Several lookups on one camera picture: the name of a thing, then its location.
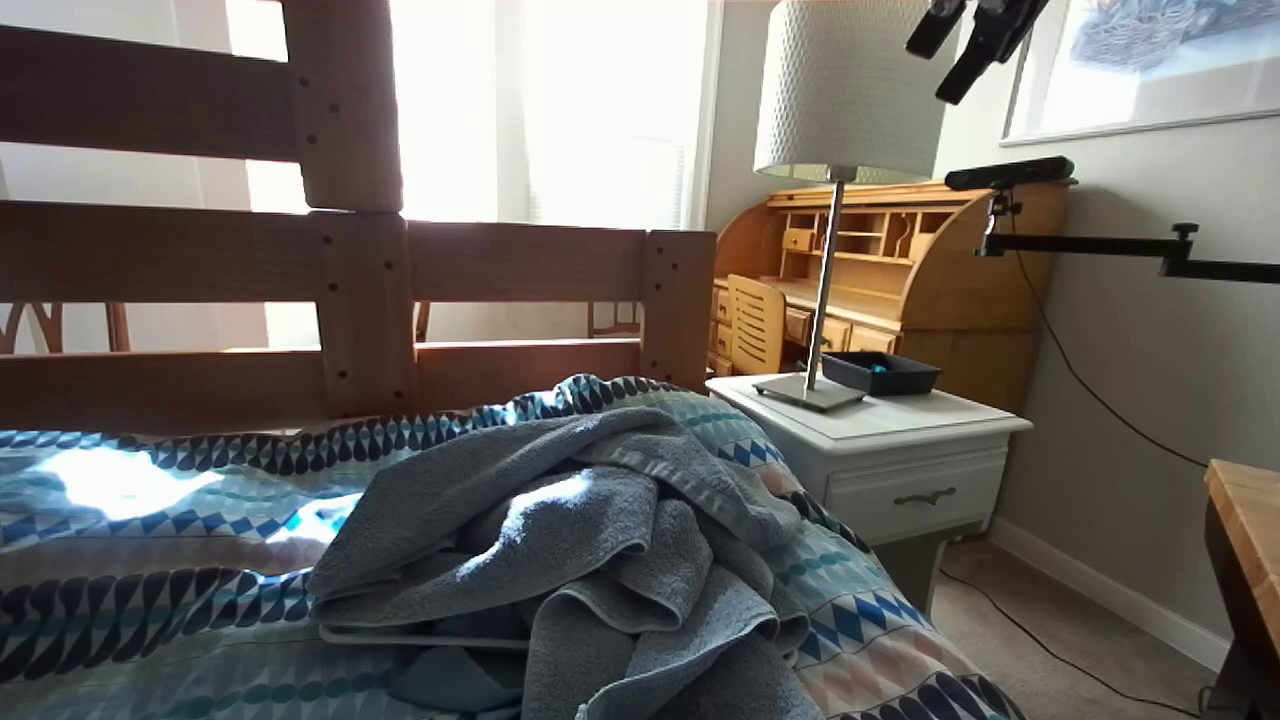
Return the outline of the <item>window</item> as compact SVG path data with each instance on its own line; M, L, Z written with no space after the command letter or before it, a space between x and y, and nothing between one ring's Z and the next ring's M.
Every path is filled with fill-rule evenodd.
M390 0L403 214L707 223L712 0Z

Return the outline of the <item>table lamp with white shade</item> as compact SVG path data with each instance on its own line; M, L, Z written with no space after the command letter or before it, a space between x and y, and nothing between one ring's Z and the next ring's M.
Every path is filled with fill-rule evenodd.
M942 123L940 69L904 45L924 0L780 0L769 14L753 168L831 186L806 370L756 392L814 413L861 398L820 378L820 332L847 184L925 181Z

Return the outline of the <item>white nightstand drawer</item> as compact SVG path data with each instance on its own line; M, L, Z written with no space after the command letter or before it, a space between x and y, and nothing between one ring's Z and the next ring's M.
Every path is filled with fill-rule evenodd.
M983 525L995 510L1006 457L1006 450L989 448L837 471L828 479L822 503L868 544ZM951 486L957 493L936 506L893 505L895 497Z

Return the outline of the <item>white nightstand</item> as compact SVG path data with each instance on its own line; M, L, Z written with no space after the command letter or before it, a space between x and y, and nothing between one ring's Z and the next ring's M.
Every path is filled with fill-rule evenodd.
M1032 428L1025 418L941 391L868 397L819 414L760 395L755 384L753 375L736 375L712 379L707 386L713 396L763 428L787 468L823 509L828 479L837 471L989 448L1004 448L1009 456L1011 438ZM993 512L983 525L973 523L869 546L905 597L916 609L931 611L945 547L984 532Z

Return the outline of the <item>black tray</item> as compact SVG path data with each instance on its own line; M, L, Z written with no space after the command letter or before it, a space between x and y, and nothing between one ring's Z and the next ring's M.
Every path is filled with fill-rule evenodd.
M884 363L890 373L872 373L872 363ZM820 355L824 377L873 397L928 395L942 370L895 354L845 351Z

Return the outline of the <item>grey towel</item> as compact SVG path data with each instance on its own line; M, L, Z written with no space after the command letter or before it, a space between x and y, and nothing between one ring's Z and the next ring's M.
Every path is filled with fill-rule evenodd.
M381 469L314 568L325 630L430 632L390 684L467 720L820 720L769 560L788 501L672 416L476 430Z

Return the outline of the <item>wooden chair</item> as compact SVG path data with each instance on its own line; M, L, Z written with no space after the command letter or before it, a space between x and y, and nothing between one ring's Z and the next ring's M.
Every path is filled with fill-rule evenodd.
M776 287L745 275L728 275L733 337L730 360L742 375L782 372L785 295Z

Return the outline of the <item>wooden roll-top desk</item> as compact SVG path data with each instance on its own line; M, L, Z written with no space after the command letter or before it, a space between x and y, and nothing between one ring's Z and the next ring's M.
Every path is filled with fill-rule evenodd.
M782 190L719 233L707 368L758 374L731 357L731 275L785 299L778 372L806 357L817 310L831 191ZM979 258L989 195L938 181L854 186L836 222L833 279L820 332L824 351L897 354L937 366L951 395L1020 413L1039 345L1034 301L1047 295L1053 258Z

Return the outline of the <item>framed picture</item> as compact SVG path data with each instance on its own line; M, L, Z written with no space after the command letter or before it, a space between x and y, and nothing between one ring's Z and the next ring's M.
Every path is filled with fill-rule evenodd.
M1280 0L1047 0L1004 146L1280 115Z

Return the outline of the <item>wooden table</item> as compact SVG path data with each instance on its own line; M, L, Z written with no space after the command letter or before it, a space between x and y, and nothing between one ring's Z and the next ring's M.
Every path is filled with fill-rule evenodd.
M1215 459L1204 547L1231 628L1202 720L1280 720L1280 471Z

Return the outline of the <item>wooden bed frame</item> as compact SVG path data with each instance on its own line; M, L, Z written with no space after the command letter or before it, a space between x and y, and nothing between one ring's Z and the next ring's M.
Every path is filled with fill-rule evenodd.
M412 222L388 0L275 0L288 58L0 26L0 141L294 163L305 214L0 201L0 304L311 302L319 346L0 356L0 429L191 436L704 388L716 236ZM420 345L417 302L636 301L636 340Z

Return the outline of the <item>patterned blue bedspread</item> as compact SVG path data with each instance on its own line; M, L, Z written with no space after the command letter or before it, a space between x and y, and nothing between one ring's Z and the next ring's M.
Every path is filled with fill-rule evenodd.
M325 630L308 580L374 477L476 430L652 407L809 524L769 560L809 620L820 720L1025 720L730 405L573 375L462 413L289 434L0 430L0 720L467 720L389 689L445 629Z

